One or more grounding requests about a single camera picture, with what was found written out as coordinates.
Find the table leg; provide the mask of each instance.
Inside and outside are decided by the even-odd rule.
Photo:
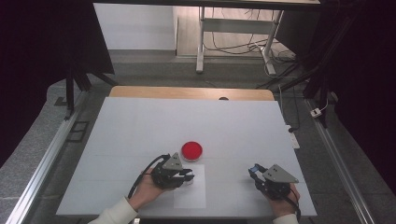
[[[204,72],[204,21],[205,21],[205,8],[200,7],[200,36],[197,53],[197,67],[196,73],[201,74]]]
[[[271,29],[270,34],[268,35],[268,40],[267,43],[265,45],[265,48],[262,50],[262,57],[264,58],[265,61],[265,67],[267,68],[268,71],[268,75],[273,76],[276,74],[274,66],[271,62],[271,58],[270,58],[270,50],[271,50],[271,46],[272,43],[274,41],[274,37],[276,34],[276,30],[277,30],[277,26],[279,25],[279,21],[280,21],[280,17],[282,16],[283,10],[282,11],[278,11],[275,20],[274,20],[274,24],[273,27]]]

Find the white tabletop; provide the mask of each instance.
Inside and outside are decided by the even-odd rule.
[[[248,168],[278,164],[300,181],[303,216],[315,216],[277,102],[106,98],[57,215],[97,216],[127,195],[156,157],[201,144],[190,186],[165,192],[141,217],[270,217]]]

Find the wall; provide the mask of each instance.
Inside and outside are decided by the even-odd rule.
[[[108,49],[176,49],[173,7],[94,4]]]

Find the gray floor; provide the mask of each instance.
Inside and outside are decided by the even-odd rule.
[[[205,59],[205,72],[202,75],[196,75],[194,59],[177,58],[159,51],[114,50],[110,51],[110,54],[116,71],[114,79],[121,85],[254,89],[258,84],[271,79],[263,72],[262,60]],[[279,72],[285,67],[287,67],[286,64],[277,64],[276,70]],[[300,72],[296,71],[291,76],[299,74]],[[89,222],[89,219],[56,217],[54,214],[78,164],[79,156],[84,149],[101,104],[110,91],[110,87],[97,78],[92,77],[92,84],[88,104],[64,143],[60,155],[24,223],[77,224]],[[304,83],[295,88],[295,94],[292,90],[282,94],[286,121],[293,127],[300,126],[299,130],[295,131],[301,146],[296,150],[296,155],[318,212],[317,217],[305,218],[301,223],[361,223],[343,183],[334,169],[314,121],[309,115],[305,100],[301,97],[303,88]],[[0,223],[7,221],[59,128],[64,118],[65,106],[56,102],[62,101],[59,97],[64,96],[64,81],[49,88],[48,100],[32,129],[0,169]],[[328,106],[328,111],[328,130],[368,203],[376,223],[394,223],[396,220],[395,196],[338,121],[333,112],[333,104]],[[142,222],[219,223],[220,221],[143,220]],[[246,223],[245,220],[233,222]]]

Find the human hand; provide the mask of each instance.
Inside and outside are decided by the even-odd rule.
[[[300,193],[297,191],[297,188],[292,183],[290,184],[290,188],[291,188],[291,191],[290,191],[290,194],[288,195],[288,197],[292,201],[297,203],[298,200],[300,199]],[[264,194],[264,196],[268,199],[268,202],[270,203],[270,205],[273,209],[274,215],[276,217],[283,217],[285,215],[295,213],[294,207],[290,203],[286,202],[285,200],[271,200],[265,194]]]
[[[132,195],[132,197],[128,201],[128,203],[135,211],[137,211],[143,205],[154,201],[162,193],[169,190],[160,189],[154,184],[150,175],[151,171],[152,168],[148,169],[148,171],[143,174],[143,178],[137,186],[134,195]]]

